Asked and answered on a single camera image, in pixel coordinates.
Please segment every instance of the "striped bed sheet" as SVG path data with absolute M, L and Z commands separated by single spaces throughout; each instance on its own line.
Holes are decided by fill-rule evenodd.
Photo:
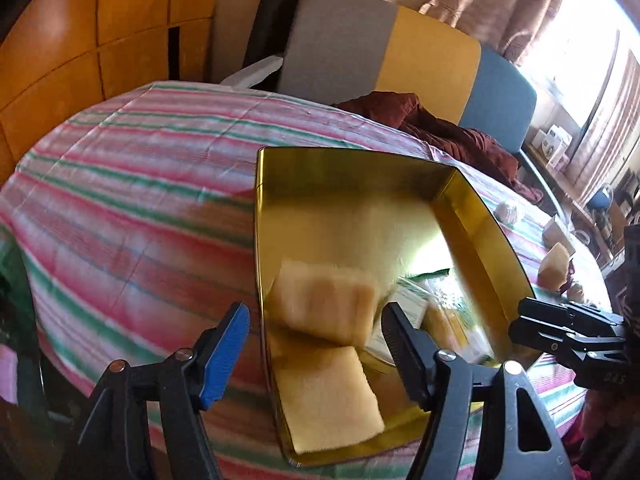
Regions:
M 503 227 L 532 283 L 548 216 L 484 174 L 407 134 L 335 108 L 253 90 L 156 82 L 84 110 L 41 139 L 0 193 L 2 237 L 19 245 L 40 345 L 84 394 L 115 358 L 158 362 L 215 325 L 233 301 L 252 323 L 220 402 L 204 414 L 226 478 L 400 479 L 417 444 L 366 460 L 293 468 L 278 446 L 260 357 L 254 178 L 263 146 L 380 150 L 458 167 L 489 209 L 526 211 Z M 603 308 L 599 268 L 578 247 L 576 277 Z M 529 377 L 560 433 L 584 391 L 545 355 Z M 154 444 L 163 446 L 158 409 Z M 470 478 L 481 416 L 469 421 L 459 478 Z

